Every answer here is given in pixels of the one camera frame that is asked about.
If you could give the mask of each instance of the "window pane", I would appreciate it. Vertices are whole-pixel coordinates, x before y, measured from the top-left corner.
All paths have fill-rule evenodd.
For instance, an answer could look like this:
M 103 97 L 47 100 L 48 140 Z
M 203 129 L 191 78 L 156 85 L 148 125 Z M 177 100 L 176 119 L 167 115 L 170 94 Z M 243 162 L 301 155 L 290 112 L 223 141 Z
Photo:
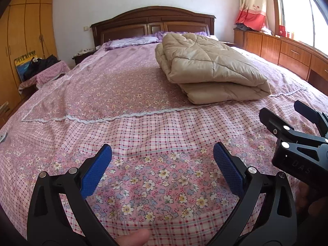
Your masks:
M 314 25 L 315 25 L 315 45 L 314 47 L 328 54 L 328 25 L 322 16 L 314 0 L 311 0 Z
M 294 39 L 313 46 L 313 20 L 309 0 L 283 0 L 285 26 Z

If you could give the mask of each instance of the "curtain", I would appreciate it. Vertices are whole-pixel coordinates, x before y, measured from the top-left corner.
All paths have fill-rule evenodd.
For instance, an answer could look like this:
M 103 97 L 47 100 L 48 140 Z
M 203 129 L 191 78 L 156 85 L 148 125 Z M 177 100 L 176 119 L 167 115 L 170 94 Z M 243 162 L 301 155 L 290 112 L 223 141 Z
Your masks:
M 265 27 L 266 0 L 240 0 L 240 10 L 236 23 L 260 31 Z

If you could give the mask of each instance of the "blue gripper pad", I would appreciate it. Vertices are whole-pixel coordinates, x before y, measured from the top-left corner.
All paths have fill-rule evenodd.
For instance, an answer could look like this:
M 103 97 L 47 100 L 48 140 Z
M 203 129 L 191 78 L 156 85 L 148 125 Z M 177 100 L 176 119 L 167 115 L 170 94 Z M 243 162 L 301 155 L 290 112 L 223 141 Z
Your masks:
M 229 156 L 229 152 L 221 143 L 216 143 L 213 148 L 213 157 L 221 170 L 231 192 L 240 198 L 244 196 L 244 178 Z
M 85 173 L 81 181 L 81 195 L 86 197 L 93 195 L 101 177 L 105 173 L 110 161 L 112 160 L 112 149 L 105 144 L 94 157 L 95 161 Z
M 300 113 L 307 120 L 309 120 L 311 123 L 318 124 L 318 112 L 308 107 L 306 104 L 302 103 L 301 101 L 296 101 L 294 102 L 294 109 L 296 112 Z

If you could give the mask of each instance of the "beige quilt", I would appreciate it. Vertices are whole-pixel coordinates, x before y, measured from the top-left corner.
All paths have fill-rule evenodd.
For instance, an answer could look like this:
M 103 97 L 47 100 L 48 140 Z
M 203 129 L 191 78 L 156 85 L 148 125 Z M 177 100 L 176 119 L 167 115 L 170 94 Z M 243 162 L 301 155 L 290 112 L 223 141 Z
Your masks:
M 156 60 L 194 104 L 257 100 L 271 94 L 265 76 L 243 55 L 204 36 L 168 33 Z

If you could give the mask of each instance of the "headboard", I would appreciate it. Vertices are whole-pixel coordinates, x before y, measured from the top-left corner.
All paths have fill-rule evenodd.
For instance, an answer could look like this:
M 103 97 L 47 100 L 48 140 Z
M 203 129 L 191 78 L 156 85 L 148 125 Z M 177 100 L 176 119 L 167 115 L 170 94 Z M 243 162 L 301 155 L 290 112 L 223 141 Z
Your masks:
M 154 34 L 158 31 L 200 32 L 214 35 L 215 16 L 168 6 L 134 9 L 91 26 L 95 46 L 109 40 Z

